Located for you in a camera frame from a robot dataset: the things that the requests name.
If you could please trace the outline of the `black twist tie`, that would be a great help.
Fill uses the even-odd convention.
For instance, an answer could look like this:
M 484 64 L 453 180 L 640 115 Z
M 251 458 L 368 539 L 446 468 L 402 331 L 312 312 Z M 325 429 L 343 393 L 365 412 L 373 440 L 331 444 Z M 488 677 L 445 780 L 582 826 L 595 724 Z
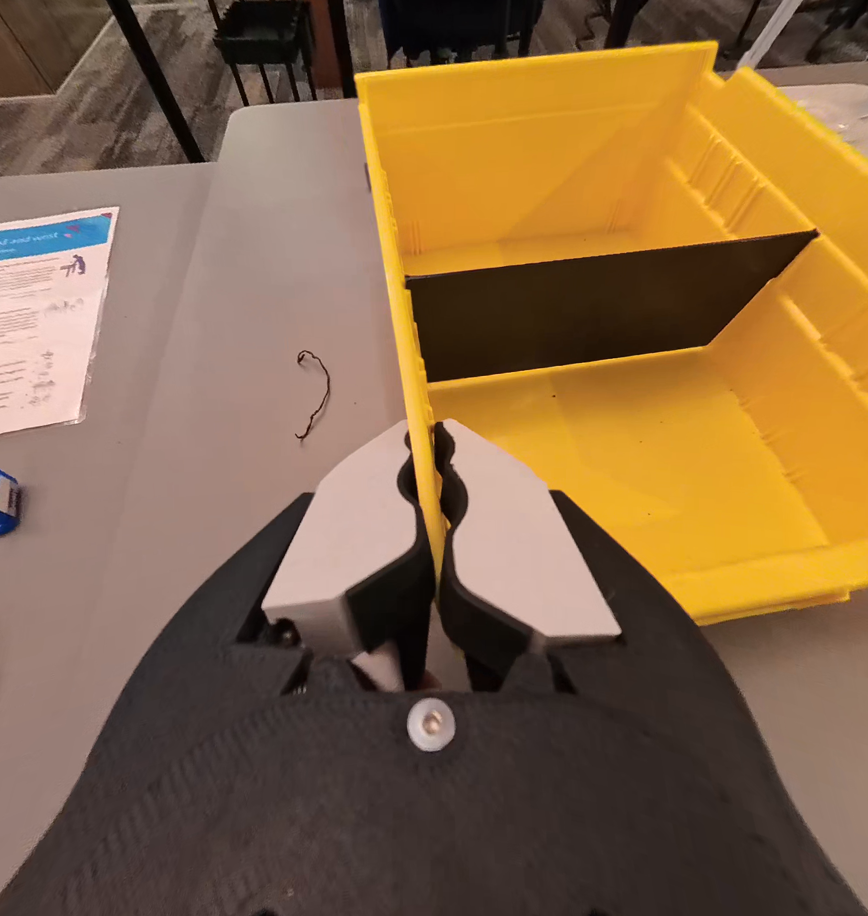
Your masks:
M 305 368 L 307 362 L 311 362 L 318 366 L 319 370 L 324 376 L 325 379 L 325 390 L 321 400 L 318 405 L 311 412 L 309 419 L 306 423 L 305 429 L 294 435 L 295 439 L 299 443 L 304 443 L 315 427 L 315 424 L 323 417 L 325 409 L 327 407 L 328 401 L 331 396 L 331 374 L 325 365 L 325 362 L 312 350 L 302 349 L 297 353 L 296 362 L 299 366 Z

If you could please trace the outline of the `laminated instruction sheet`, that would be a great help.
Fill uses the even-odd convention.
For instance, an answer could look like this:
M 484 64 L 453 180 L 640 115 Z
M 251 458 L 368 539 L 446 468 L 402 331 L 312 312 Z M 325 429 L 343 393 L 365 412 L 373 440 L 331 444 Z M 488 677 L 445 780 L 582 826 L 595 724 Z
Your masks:
M 0 223 L 0 436 L 84 418 L 119 207 Z

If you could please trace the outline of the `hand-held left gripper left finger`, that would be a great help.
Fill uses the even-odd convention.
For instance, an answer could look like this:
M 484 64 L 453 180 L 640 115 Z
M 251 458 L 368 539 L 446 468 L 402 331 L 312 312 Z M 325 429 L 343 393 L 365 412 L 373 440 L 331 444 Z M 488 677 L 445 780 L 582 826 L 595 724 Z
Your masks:
M 427 667 L 434 557 L 407 422 L 351 452 L 309 495 L 262 600 L 315 658 L 343 658 L 380 690 L 415 691 Z

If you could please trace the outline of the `black bin divider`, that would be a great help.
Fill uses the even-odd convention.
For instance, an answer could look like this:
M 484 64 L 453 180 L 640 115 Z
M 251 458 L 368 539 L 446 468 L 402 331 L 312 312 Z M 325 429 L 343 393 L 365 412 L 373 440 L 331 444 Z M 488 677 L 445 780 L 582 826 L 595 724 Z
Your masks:
M 703 347 L 816 229 L 410 277 L 432 383 Z

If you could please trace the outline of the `yellow plastic bin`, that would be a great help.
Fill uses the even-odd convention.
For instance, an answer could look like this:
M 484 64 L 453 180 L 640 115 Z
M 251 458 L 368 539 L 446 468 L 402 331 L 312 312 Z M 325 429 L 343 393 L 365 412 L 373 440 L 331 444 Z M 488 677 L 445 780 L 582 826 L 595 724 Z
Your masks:
M 405 409 L 563 491 L 699 622 L 868 588 L 868 158 L 712 42 L 356 78 Z M 816 229 L 703 347 L 432 383 L 410 277 Z

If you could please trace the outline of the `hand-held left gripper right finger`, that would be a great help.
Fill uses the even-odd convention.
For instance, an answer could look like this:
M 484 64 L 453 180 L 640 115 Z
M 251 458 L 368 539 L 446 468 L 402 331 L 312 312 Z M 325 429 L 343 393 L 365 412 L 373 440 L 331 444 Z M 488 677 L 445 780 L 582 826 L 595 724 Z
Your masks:
M 448 523 L 439 613 L 474 687 L 497 687 L 523 655 L 619 638 L 563 494 L 456 420 L 436 424 L 434 443 Z

